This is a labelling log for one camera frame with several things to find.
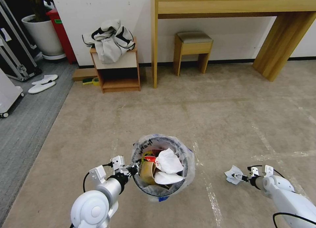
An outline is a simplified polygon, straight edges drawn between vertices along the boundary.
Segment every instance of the tape roll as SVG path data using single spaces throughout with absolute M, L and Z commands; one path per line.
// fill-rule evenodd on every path
M 99 86 L 100 85 L 99 78 L 97 78 L 97 77 L 93 78 L 92 83 L 95 86 Z

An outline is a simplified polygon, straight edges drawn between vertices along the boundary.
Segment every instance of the white robotic arm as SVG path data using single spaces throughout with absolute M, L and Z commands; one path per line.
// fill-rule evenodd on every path
M 236 179 L 250 182 L 251 185 L 261 190 L 263 194 L 271 198 L 279 213 L 282 215 L 291 228 L 315 228 L 316 227 L 316 207 L 306 197 L 297 194 L 291 183 L 277 175 L 273 175 L 273 167 L 264 166 L 264 176 L 259 175 L 258 168 L 248 167 L 252 172 L 251 178 L 246 175 L 232 174 Z
M 106 228 L 118 209 L 118 197 L 132 175 L 138 174 L 138 164 L 125 166 L 123 156 L 116 156 L 109 166 L 114 174 L 106 179 L 102 165 L 89 171 L 95 190 L 81 194 L 74 202 L 70 217 L 71 227 Z

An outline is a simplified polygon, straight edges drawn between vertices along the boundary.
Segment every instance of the white tissue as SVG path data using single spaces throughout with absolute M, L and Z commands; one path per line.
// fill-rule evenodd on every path
M 225 175 L 227 176 L 226 180 L 228 182 L 231 182 L 231 183 L 233 183 L 235 185 L 239 184 L 240 180 L 235 179 L 234 177 L 232 177 L 232 174 L 243 174 L 241 169 L 239 169 L 237 166 L 233 165 L 229 171 L 225 172 Z
M 183 170 L 179 158 L 168 148 L 159 153 L 156 158 L 156 167 L 167 174 L 175 174 Z
M 155 174 L 155 182 L 161 185 L 174 184 L 183 180 L 182 176 L 177 174 L 167 174 L 159 171 Z

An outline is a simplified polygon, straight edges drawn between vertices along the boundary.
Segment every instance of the red trash bin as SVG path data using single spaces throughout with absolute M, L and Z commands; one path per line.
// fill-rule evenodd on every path
M 59 14 L 57 12 L 57 9 L 52 9 L 51 11 L 47 12 L 47 15 L 49 16 L 50 20 L 53 23 L 53 26 L 56 30 L 56 33 L 58 35 L 58 38 L 60 40 L 60 43 L 62 44 L 62 47 L 64 49 L 64 52 L 66 54 L 66 57 L 68 59 L 68 62 L 70 64 L 73 64 L 74 62 L 77 62 L 75 53 L 72 50 L 72 47 L 70 45 L 68 36 L 66 34 L 66 31 L 64 29 L 63 23 L 59 17 Z

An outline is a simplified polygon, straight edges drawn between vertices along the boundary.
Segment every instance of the white slippers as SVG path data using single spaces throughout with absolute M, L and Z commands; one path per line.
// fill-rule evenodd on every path
M 39 92 L 42 92 L 44 90 L 47 90 L 48 88 L 51 88 L 56 84 L 54 80 L 58 78 L 58 75 L 44 75 L 44 79 L 40 81 L 32 82 L 32 85 L 34 85 L 32 88 L 30 88 L 27 92 L 30 94 L 36 94 Z
M 28 90 L 28 93 L 30 93 L 30 94 L 36 94 L 36 93 L 42 92 L 42 91 L 44 91 L 44 90 L 47 90 L 48 88 L 51 88 L 51 87 L 54 86 L 55 84 L 56 84 L 55 81 L 49 82 L 49 83 L 44 84 L 44 85 L 38 84 L 38 85 L 35 85 L 35 86 L 33 86 L 32 88 L 30 88 L 30 89 Z
M 38 85 L 38 84 L 46 84 L 50 81 L 54 81 L 58 78 L 58 75 L 54 74 L 54 75 L 44 75 L 44 79 L 41 79 L 40 81 L 34 81 L 32 82 L 32 85 Z

